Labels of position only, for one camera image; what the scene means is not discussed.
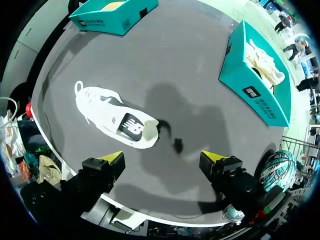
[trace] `white sneaker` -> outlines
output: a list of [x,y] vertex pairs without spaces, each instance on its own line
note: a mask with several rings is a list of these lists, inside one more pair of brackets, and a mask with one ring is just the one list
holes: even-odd
[[159,122],[148,114],[130,108],[112,90],[74,85],[75,103],[80,113],[104,134],[137,149],[152,147],[158,140]]

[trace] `metal railing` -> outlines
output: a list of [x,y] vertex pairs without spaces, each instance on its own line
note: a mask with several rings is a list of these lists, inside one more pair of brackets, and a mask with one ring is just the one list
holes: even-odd
[[306,157],[306,159],[308,159],[309,156],[317,159],[320,158],[319,146],[292,137],[283,136],[279,149],[291,152],[297,160],[299,160],[302,155]]

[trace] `round table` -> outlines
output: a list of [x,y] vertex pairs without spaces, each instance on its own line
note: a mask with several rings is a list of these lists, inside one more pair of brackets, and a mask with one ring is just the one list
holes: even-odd
[[[234,155],[253,175],[283,133],[219,81],[237,25],[196,0],[160,0],[125,36],[66,30],[32,95],[44,138],[76,172],[89,157],[123,151],[126,168],[107,194],[116,203],[168,223],[223,224],[216,194],[199,169],[201,150]],[[167,121],[172,139],[163,129],[155,147],[135,149],[106,136],[78,111],[76,81],[118,92],[129,107]],[[174,138],[182,139],[181,154]]]

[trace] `floor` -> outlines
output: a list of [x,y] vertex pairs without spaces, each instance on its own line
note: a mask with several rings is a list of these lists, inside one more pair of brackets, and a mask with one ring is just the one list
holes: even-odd
[[290,127],[284,128],[283,135],[305,141],[310,124],[309,92],[298,92],[296,89],[296,85],[298,85],[305,76],[301,66],[294,62],[289,62],[289,54],[283,53],[282,49],[286,47],[285,43],[281,36],[276,34],[274,30],[277,22],[270,17],[268,12],[259,3],[256,4],[252,1],[249,1],[246,5],[242,5],[241,0],[228,0],[228,4],[220,0],[199,1],[220,10],[238,23],[246,20],[268,40],[274,50],[279,54],[289,70],[292,83],[292,114]]

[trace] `teal shoe box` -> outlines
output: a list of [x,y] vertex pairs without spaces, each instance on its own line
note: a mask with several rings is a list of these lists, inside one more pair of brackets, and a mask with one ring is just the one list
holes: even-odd
[[[275,66],[285,75],[285,79],[273,87],[273,94],[246,63],[246,42],[250,39],[274,58]],[[244,20],[229,37],[219,80],[239,95],[268,126],[289,126],[292,104],[289,72],[267,40]]]
[[88,0],[69,18],[81,31],[125,35],[159,0]]

